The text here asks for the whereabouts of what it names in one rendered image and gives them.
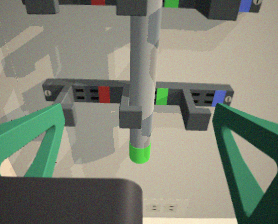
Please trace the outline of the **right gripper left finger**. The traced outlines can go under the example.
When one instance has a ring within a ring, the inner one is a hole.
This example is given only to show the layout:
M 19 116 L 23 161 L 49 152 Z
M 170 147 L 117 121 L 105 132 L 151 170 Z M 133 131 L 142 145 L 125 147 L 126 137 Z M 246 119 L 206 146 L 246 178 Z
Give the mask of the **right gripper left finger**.
M 24 177 L 52 177 L 64 125 L 60 103 L 0 124 L 0 166 L 5 159 L 47 130 Z

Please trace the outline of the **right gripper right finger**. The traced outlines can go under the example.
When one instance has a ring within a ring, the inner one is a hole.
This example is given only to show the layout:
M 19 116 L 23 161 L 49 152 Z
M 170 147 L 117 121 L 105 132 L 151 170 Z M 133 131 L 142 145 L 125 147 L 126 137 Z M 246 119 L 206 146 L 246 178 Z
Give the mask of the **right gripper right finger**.
M 272 158 L 278 169 L 278 124 L 222 103 L 216 104 L 212 123 L 237 224 L 278 224 L 278 170 L 264 193 L 231 132 Z

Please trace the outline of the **beige wall panel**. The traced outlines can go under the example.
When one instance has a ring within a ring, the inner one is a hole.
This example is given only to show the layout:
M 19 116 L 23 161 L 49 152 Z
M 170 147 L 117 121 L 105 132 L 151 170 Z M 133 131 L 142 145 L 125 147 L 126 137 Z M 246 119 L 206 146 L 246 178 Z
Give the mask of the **beige wall panel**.
M 53 104 L 47 78 L 130 81 L 130 16 L 116 6 L 59 5 L 27 14 L 22 0 L 0 0 L 0 124 Z M 278 124 L 278 0 L 236 21 L 195 9 L 162 7 L 157 82 L 229 84 L 230 107 Z M 143 218 L 236 218 L 215 138 L 185 130 L 179 105 L 154 105 L 150 158 L 129 158 L 130 129 L 119 128 L 120 103 L 74 102 L 76 127 L 65 127 L 52 177 L 125 178 L 142 189 Z M 265 192 L 275 161 L 232 135 Z M 8 157 L 24 177 L 45 136 Z

